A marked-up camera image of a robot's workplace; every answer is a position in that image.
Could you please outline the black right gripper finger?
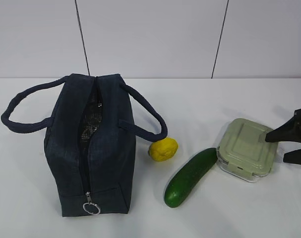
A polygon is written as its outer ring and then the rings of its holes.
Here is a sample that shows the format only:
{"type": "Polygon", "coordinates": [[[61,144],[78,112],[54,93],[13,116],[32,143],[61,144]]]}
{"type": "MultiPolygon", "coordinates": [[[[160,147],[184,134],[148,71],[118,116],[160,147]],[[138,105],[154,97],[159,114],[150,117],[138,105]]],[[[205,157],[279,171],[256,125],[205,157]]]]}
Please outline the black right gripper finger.
{"type": "Polygon", "coordinates": [[[285,124],[269,132],[265,137],[266,142],[298,142],[301,143],[301,109],[294,111],[294,115],[285,124]]]}
{"type": "Polygon", "coordinates": [[[285,153],[283,162],[301,165],[301,149],[285,153]]]}

